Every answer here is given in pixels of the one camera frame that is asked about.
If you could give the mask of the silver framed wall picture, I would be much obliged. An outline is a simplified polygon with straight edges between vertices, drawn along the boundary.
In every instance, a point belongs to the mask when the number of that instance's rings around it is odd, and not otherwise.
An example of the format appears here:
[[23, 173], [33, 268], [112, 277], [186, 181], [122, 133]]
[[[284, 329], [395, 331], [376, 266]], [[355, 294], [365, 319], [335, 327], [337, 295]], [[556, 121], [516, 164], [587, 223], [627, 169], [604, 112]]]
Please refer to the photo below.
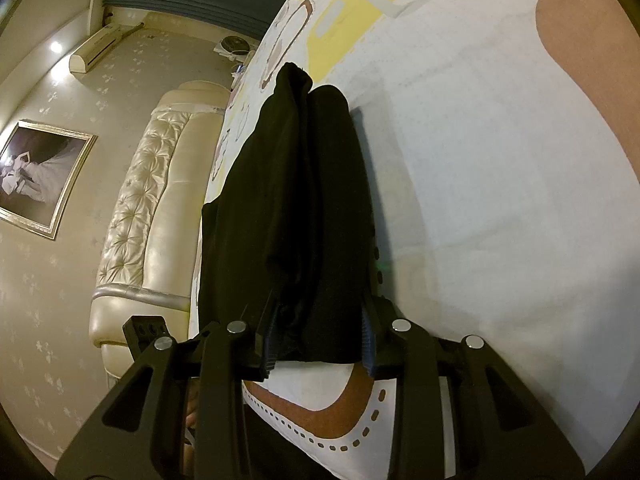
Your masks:
[[1, 219], [54, 240], [96, 136], [30, 120], [1, 144]]

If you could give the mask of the cream tufted leather headboard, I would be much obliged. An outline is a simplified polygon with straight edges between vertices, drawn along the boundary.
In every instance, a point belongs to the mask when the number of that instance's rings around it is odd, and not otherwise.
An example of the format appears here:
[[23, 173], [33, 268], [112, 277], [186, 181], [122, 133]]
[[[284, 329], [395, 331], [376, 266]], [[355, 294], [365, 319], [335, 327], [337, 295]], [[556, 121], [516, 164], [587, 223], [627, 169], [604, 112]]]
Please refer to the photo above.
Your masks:
[[134, 360], [122, 326], [160, 316], [189, 336], [201, 210], [230, 92], [188, 81], [165, 93], [134, 151], [108, 224], [90, 308], [89, 336], [108, 377]]

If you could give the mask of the patterned white bed sheet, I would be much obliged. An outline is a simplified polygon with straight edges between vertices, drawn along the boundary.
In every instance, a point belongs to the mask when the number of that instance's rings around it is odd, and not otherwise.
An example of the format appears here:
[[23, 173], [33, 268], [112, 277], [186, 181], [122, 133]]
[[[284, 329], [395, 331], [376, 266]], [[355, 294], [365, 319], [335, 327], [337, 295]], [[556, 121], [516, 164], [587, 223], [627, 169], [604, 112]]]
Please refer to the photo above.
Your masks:
[[589, 477], [639, 474], [638, 0], [286, 0], [233, 92], [216, 198], [293, 62], [346, 96], [381, 292], [475, 334]]

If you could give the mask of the black pants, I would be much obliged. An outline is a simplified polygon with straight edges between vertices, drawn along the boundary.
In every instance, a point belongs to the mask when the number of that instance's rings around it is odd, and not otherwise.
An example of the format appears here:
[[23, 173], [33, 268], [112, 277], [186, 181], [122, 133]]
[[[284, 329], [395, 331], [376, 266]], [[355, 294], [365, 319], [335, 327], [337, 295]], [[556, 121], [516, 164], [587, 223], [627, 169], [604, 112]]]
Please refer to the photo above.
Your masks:
[[282, 361], [361, 356], [372, 294], [372, 206], [344, 94], [288, 63], [220, 195], [202, 210], [201, 324], [274, 307]]

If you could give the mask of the small white desk fan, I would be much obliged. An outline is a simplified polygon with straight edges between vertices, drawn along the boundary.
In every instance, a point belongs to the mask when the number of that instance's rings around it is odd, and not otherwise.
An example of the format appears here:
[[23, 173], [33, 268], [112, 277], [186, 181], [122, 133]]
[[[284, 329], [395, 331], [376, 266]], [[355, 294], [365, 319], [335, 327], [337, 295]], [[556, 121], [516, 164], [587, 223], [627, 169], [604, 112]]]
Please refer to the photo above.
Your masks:
[[222, 38], [214, 47], [214, 52], [231, 61], [245, 58], [252, 50], [252, 45], [240, 36], [230, 35]]

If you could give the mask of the white wall air conditioner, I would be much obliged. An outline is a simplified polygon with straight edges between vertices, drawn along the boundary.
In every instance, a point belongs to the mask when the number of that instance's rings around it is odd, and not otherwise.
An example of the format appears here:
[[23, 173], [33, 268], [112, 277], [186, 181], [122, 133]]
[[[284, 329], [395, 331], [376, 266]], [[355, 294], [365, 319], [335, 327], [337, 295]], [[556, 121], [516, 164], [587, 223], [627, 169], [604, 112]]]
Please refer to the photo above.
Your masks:
[[136, 26], [108, 24], [98, 30], [81, 44], [68, 60], [68, 69], [72, 74], [86, 74], [112, 47], [124, 38], [142, 29], [143, 23]]

